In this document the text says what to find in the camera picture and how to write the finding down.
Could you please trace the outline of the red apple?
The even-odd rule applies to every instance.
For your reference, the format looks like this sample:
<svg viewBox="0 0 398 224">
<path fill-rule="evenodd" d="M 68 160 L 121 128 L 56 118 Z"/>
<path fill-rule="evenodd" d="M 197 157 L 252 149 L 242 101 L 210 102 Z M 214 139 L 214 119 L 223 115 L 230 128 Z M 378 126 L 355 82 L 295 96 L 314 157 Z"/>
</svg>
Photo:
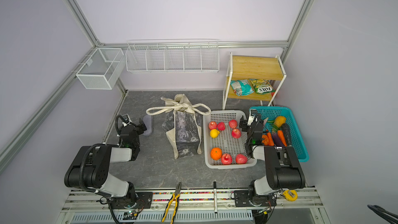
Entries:
<svg viewBox="0 0 398 224">
<path fill-rule="evenodd" d="M 236 155 L 236 157 L 235 157 L 235 162 L 237 164 L 246 164 L 247 161 L 248 161 L 248 158 L 245 155 L 241 154 L 241 153 Z"/>
<path fill-rule="evenodd" d="M 239 139 L 241 137 L 241 131 L 238 128 L 234 128 L 231 132 L 231 136 L 235 139 Z"/>
<path fill-rule="evenodd" d="M 229 153 L 225 153 L 221 156 L 221 163 L 224 166 L 231 165 L 233 163 L 234 159 Z"/>
<path fill-rule="evenodd" d="M 218 126 L 218 124 L 217 124 L 215 121 L 211 121 L 211 122 L 208 124 L 208 128 L 209 128 L 210 130 L 217 129 L 217 126 Z"/>
<path fill-rule="evenodd" d="M 225 123 L 224 122 L 220 122 L 217 124 L 217 129 L 219 131 L 224 131 L 226 129 Z"/>
<path fill-rule="evenodd" d="M 236 128 L 238 127 L 238 122 L 237 122 L 235 119 L 230 120 L 230 121 L 229 121 L 229 127 L 230 127 L 231 129 L 236 129 Z"/>
</svg>

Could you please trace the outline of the cream canvas grocery bag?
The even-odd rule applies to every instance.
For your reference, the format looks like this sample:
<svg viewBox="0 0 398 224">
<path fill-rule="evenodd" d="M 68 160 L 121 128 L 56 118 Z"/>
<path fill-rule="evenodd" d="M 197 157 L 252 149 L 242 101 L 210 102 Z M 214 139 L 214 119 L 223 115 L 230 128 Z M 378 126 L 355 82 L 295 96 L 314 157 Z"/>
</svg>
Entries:
<svg viewBox="0 0 398 224">
<path fill-rule="evenodd" d="M 211 109 L 202 103 L 192 104 L 185 94 L 177 94 L 173 99 L 162 97 L 164 106 L 146 110 L 150 116 L 165 113 L 162 126 L 173 149 L 175 159 L 200 155 L 202 143 L 202 125 L 199 116 L 208 116 Z"/>
</svg>

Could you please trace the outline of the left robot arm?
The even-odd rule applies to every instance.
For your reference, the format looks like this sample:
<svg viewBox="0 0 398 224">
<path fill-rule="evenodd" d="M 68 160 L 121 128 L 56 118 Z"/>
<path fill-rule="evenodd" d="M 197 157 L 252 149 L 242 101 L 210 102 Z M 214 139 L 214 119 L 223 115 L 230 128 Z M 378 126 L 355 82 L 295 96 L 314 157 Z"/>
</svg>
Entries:
<svg viewBox="0 0 398 224">
<path fill-rule="evenodd" d="M 121 180 L 109 172 L 110 164 L 135 161 L 141 150 L 141 135 L 151 134 L 152 118 L 146 115 L 138 124 L 129 115 L 115 117 L 117 144 L 83 146 L 64 176 L 68 188 L 76 188 L 103 197 L 111 208 L 143 208 L 145 201 L 135 192 L 132 182 Z"/>
</svg>

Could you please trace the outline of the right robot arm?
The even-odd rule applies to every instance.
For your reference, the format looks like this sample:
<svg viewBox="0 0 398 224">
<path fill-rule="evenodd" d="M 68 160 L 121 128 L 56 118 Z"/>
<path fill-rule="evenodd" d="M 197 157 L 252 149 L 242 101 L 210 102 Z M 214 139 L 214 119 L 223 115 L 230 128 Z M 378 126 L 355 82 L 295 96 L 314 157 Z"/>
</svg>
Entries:
<svg viewBox="0 0 398 224">
<path fill-rule="evenodd" d="M 286 197 L 304 188 L 305 176 L 293 147 L 293 132 L 286 121 L 263 119 L 256 110 L 239 127 L 247 133 L 245 151 L 249 158 L 265 163 L 265 176 L 253 180 L 248 187 L 248 199 L 253 206 L 276 205 L 276 194 L 286 189 Z"/>
</svg>

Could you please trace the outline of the green Fox's candy bag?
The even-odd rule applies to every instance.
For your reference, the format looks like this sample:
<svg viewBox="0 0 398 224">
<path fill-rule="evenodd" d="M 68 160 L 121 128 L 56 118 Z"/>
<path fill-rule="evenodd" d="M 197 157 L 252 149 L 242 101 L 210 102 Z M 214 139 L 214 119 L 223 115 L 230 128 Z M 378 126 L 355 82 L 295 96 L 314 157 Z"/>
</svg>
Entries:
<svg viewBox="0 0 398 224">
<path fill-rule="evenodd" d="M 272 94 L 275 92 L 275 89 L 272 87 L 270 82 L 268 80 L 264 79 L 249 79 L 251 82 L 254 92 L 256 94 Z"/>
</svg>

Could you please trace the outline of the orange carrot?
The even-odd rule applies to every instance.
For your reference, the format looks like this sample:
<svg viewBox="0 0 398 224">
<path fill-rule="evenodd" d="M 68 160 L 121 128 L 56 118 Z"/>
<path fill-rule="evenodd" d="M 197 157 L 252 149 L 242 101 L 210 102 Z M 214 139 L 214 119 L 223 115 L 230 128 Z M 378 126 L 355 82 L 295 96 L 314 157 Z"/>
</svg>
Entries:
<svg viewBox="0 0 398 224">
<path fill-rule="evenodd" d="M 283 143 L 283 145 L 287 146 L 287 142 L 285 140 L 285 136 L 283 134 L 283 131 L 282 130 L 278 130 L 277 131 L 277 135 L 278 135 L 279 139 L 281 140 L 281 142 Z"/>
</svg>

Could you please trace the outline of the purple eggplant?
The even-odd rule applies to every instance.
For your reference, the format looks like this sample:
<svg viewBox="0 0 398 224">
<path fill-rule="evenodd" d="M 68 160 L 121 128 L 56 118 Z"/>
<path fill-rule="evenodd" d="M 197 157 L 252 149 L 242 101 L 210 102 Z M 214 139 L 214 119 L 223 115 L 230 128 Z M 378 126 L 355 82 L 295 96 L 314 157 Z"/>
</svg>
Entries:
<svg viewBox="0 0 398 224">
<path fill-rule="evenodd" d="M 276 147 L 284 147 L 284 143 L 281 141 L 276 132 L 272 132 L 271 136 Z"/>
</svg>

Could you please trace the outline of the dark green cucumber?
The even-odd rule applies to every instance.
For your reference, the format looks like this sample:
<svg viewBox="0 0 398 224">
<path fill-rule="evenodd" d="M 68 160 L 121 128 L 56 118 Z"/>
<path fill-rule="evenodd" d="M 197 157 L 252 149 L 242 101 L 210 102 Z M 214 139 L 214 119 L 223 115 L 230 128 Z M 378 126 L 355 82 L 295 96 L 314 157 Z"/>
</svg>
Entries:
<svg viewBox="0 0 398 224">
<path fill-rule="evenodd" d="M 285 138 L 285 142 L 286 142 L 286 146 L 291 146 L 292 145 L 292 136 L 291 136 L 291 130 L 290 127 L 287 123 L 284 123 L 281 125 L 280 128 L 283 132 L 284 138 Z"/>
</svg>

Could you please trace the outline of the white plastic fruit basket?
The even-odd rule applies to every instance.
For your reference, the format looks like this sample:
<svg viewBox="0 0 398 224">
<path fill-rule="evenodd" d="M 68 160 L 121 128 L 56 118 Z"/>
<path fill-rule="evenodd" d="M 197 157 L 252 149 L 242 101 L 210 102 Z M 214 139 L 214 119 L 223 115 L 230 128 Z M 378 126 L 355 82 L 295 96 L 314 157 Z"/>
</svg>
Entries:
<svg viewBox="0 0 398 224">
<path fill-rule="evenodd" d="M 247 133 L 241 132 L 241 137 L 236 139 L 232 136 L 232 129 L 229 127 L 229 121 L 231 120 L 246 120 L 247 117 L 244 112 L 237 110 L 223 110 L 223 111 L 212 111 L 210 115 L 203 116 L 203 125 L 205 130 L 203 143 L 204 143 L 204 155 L 205 163 L 210 169 L 243 169 L 256 165 L 256 159 L 247 157 L 245 164 L 238 164 L 236 162 L 236 156 L 239 154 L 247 155 L 245 150 L 245 144 L 247 141 Z M 210 122 L 220 123 L 223 122 L 226 125 L 226 129 L 216 137 L 210 136 L 210 129 L 208 124 Z M 222 153 L 228 153 L 232 156 L 232 163 L 229 165 L 223 165 L 221 160 L 214 160 L 210 157 L 210 152 L 213 148 L 220 148 Z"/>
</svg>

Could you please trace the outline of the yellow lemon in white basket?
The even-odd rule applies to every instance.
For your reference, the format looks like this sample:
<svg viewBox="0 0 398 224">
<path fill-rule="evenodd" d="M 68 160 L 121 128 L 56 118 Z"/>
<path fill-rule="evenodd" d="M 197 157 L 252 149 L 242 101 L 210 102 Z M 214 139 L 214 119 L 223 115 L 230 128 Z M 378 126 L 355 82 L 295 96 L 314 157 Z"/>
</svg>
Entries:
<svg viewBox="0 0 398 224">
<path fill-rule="evenodd" d="M 217 129 L 212 129 L 212 130 L 210 131 L 209 135 L 210 135 L 210 137 L 211 137 L 212 139 L 215 139 L 215 138 L 217 138 L 217 137 L 220 135 L 220 131 L 217 130 Z"/>
</svg>

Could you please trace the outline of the teal plastic vegetable basket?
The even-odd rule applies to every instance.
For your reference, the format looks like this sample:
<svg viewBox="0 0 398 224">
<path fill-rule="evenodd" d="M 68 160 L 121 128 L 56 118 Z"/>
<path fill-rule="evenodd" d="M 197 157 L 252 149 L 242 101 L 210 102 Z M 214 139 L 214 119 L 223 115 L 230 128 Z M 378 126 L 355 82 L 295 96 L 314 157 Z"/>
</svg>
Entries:
<svg viewBox="0 0 398 224">
<path fill-rule="evenodd" d="M 272 124 L 274 119 L 278 116 L 284 116 L 286 118 L 286 124 L 289 126 L 291 131 L 292 147 L 296 152 L 299 162 L 304 163 L 309 160 L 307 148 L 291 109 L 279 106 L 254 106 L 249 109 L 250 115 L 253 115 L 253 112 L 260 114 L 261 119 L 263 120 L 268 118 L 263 131 L 268 130 L 270 132 L 273 130 Z"/>
</svg>

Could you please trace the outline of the orange tangerine front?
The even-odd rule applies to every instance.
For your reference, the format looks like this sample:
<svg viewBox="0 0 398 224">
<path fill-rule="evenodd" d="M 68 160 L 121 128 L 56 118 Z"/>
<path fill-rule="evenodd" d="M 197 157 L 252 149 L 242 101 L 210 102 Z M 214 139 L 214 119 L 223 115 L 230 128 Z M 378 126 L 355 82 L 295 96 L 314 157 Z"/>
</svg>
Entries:
<svg viewBox="0 0 398 224">
<path fill-rule="evenodd" d="M 215 160 L 215 161 L 220 160 L 221 157 L 222 157 L 222 155 L 223 155 L 223 152 L 222 152 L 222 150 L 221 150 L 220 148 L 218 148 L 218 147 L 215 147 L 215 148 L 213 148 L 213 149 L 210 151 L 210 157 L 211 157 L 213 160 Z"/>
</svg>

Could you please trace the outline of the wooden two-tier shelf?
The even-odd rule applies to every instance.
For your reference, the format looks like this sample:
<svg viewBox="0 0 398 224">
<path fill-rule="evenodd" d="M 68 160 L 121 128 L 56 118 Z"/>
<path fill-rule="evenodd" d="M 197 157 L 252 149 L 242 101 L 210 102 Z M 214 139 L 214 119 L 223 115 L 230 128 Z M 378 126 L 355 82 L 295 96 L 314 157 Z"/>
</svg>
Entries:
<svg viewBox="0 0 398 224">
<path fill-rule="evenodd" d="M 224 83 L 222 109 L 224 110 L 226 108 L 228 99 L 266 101 L 268 102 L 268 106 L 271 106 L 286 77 L 287 74 L 279 56 L 267 58 L 235 56 L 230 54 L 226 81 Z M 242 79 L 264 79 L 278 82 L 279 84 L 273 94 L 260 95 L 252 93 L 247 96 L 237 96 L 231 89 L 230 84 L 232 80 Z"/>
</svg>

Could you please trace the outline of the small white mesh box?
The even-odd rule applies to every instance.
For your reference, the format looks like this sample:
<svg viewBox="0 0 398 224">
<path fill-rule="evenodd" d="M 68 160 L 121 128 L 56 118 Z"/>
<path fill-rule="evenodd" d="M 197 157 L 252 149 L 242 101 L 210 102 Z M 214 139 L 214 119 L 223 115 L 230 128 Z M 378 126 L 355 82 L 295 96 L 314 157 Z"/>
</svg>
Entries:
<svg viewBox="0 0 398 224">
<path fill-rule="evenodd" d="M 121 48 L 96 48 L 76 76 L 86 89 L 112 90 L 125 66 Z"/>
</svg>

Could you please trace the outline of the yellow tape measure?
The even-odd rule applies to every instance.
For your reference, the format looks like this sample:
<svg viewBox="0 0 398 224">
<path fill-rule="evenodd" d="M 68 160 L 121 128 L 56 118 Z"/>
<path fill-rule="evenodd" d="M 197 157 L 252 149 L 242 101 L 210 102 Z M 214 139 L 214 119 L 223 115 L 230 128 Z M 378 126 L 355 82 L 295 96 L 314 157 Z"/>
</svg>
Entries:
<svg viewBox="0 0 398 224">
<path fill-rule="evenodd" d="M 294 202 L 298 199 L 298 193 L 295 190 L 285 190 L 283 196 L 290 202 Z"/>
</svg>

